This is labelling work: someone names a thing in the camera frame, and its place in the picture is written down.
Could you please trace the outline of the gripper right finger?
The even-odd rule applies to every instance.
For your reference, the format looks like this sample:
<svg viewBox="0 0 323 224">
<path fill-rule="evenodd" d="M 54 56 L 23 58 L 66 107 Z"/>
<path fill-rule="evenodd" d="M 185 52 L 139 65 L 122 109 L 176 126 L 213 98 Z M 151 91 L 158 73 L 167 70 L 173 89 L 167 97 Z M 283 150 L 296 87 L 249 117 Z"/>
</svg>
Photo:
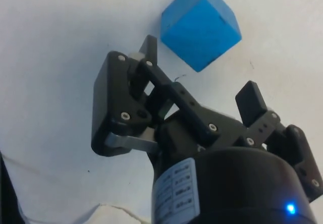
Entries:
<svg viewBox="0 0 323 224">
<path fill-rule="evenodd" d="M 246 132 L 239 145 L 258 148 L 287 162 L 296 172 L 312 202 L 322 196 L 322 177 L 305 133 L 296 125 L 284 126 L 270 110 L 258 85 L 248 81 L 235 97 Z"/>
</svg>

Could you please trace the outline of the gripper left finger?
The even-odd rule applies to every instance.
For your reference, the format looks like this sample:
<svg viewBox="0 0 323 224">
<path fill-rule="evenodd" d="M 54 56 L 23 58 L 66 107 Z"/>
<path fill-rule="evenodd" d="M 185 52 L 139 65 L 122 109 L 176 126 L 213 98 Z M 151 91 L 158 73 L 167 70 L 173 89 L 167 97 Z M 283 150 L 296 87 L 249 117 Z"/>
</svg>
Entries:
<svg viewBox="0 0 323 224">
<path fill-rule="evenodd" d="M 162 142 L 157 132 L 173 105 L 198 143 L 210 144 L 219 137 L 207 109 L 158 66 L 154 36 L 146 36 L 133 57 L 109 52 L 93 88 L 92 150 L 101 156 L 132 149 L 158 153 Z"/>
</svg>

